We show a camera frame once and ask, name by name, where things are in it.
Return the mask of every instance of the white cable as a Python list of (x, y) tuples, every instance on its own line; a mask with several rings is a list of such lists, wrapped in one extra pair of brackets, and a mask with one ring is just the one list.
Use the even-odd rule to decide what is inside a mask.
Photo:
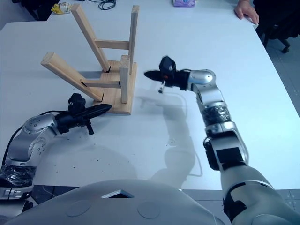
[(43, 189), (45, 192), (51, 194), (53, 197), (56, 197), (56, 196), (55, 196), (54, 194), (52, 194), (50, 191), (47, 191), (47, 190), (44, 188), (44, 185), (42, 185), (42, 189)]

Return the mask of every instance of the black joint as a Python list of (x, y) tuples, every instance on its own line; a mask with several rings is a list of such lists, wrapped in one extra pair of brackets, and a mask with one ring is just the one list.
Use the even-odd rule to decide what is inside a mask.
[(86, 86), (85, 83), (83, 83), (82, 81), (81, 81), (80, 83), (82, 83), (85, 87), (88, 87), (88, 86)]
[(109, 73), (111, 71), (111, 66), (109, 67), (109, 69), (106, 71), (106, 73)]
[(247, 209), (247, 206), (242, 201), (234, 201), (231, 192), (241, 186), (244, 186), (245, 183), (240, 183), (233, 186), (227, 193), (226, 198), (223, 200), (224, 204), (224, 213), (228, 216), (231, 222), (233, 222), (234, 218), (239, 215), (242, 211)]

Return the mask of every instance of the gray floor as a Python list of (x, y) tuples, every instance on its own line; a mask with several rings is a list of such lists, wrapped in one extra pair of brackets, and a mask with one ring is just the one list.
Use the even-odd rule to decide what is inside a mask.
[(278, 40), (270, 40), (266, 48), (295, 109), (300, 114), (300, 37), (289, 38), (290, 52), (283, 54), (283, 45)]

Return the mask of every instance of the wooden stool leg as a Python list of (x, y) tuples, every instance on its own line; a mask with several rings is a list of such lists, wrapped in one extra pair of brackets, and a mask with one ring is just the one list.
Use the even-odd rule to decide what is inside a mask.
[(84, 86), (81, 83), (81, 80), (85, 80), (85, 78), (75, 69), (70, 67), (66, 61), (64, 61), (57, 54), (47, 53), (41, 64), (60, 78), (67, 81), (69, 84), (81, 90), (84, 94), (90, 96), (95, 101), (102, 101), (102, 95), (96, 94), (91, 90), (91, 88)]
[(129, 77), (129, 56), (122, 55), (120, 61), (120, 85), (121, 85), (121, 101), (127, 103), (128, 101), (128, 77)]
[(71, 7), (71, 12), (75, 18), (75, 20), (77, 21), (81, 31), (83, 32), (86, 40), (88, 41), (91, 49), (93, 50), (96, 58), (98, 59), (100, 65), (102, 66), (102, 69), (104, 72), (108, 72), (110, 65), (107, 61), (107, 58), (102, 50), (102, 48), (98, 48), (97, 44), (96, 44), (96, 35), (88, 21), (88, 19), (86, 18), (83, 10), (81, 9), (81, 6), (79, 4), (74, 4)]
[(131, 12), (131, 25), (130, 25), (130, 37), (129, 37), (129, 56), (130, 56), (130, 66), (129, 73), (132, 73), (134, 53), (135, 53), (135, 36), (137, 27), (137, 18), (139, 15), (139, 6), (133, 6)]

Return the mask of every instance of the silver robot arm segment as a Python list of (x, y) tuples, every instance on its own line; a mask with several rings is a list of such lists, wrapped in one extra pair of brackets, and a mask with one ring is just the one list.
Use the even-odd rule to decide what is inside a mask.
[(223, 170), (232, 163), (248, 164), (248, 151), (240, 133), (231, 120), (227, 104), (216, 85), (216, 75), (211, 70), (192, 70), (187, 89), (196, 94), (196, 100), (206, 126), (204, 146), (210, 166)]

